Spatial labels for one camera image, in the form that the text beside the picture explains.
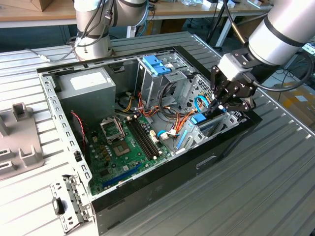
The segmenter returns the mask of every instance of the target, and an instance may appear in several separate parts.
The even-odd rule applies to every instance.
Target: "electronic equipment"
[[[75,170],[51,184],[65,233],[93,218],[106,232],[225,157],[261,121],[224,108],[205,117],[210,74],[182,47],[38,74]]]

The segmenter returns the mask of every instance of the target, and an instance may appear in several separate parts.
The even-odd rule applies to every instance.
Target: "ram slot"
[[[127,126],[149,160],[152,160],[154,156],[158,156],[157,148],[136,120],[128,122]]]

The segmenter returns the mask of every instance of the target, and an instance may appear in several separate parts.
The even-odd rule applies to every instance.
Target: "expansion slot bracket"
[[[67,234],[84,222],[92,220],[93,210],[88,195],[77,175],[62,176],[50,184],[55,214],[60,216]]]

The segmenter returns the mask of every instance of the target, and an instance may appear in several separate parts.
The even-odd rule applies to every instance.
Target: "yellow wire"
[[[130,101],[129,101],[129,104],[128,104],[128,106],[127,106],[127,108],[126,109],[124,109],[124,110],[122,110],[123,112],[127,112],[127,111],[129,111],[130,110],[130,108],[131,108],[131,102],[132,102],[132,97],[130,98]]]

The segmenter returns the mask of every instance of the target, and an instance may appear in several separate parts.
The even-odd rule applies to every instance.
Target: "wooden table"
[[[185,6],[180,1],[175,3],[160,1],[155,6],[155,20],[213,17],[215,12],[214,8],[209,9],[202,4]],[[230,12],[235,19],[237,16],[260,15],[265,11],[246,3],[244,0],[243,3],[237,4],[235,8],[231,8]],[[76,24],[76,18],[72,0],[54,0],[44,12],[4,5],[0,9],[0,28],[73,24]],[[230,27],[231,24],[227,21],[217,46],[222,45]],[[134,37],[134,32],[134,27],[128,27],[127,37]]]

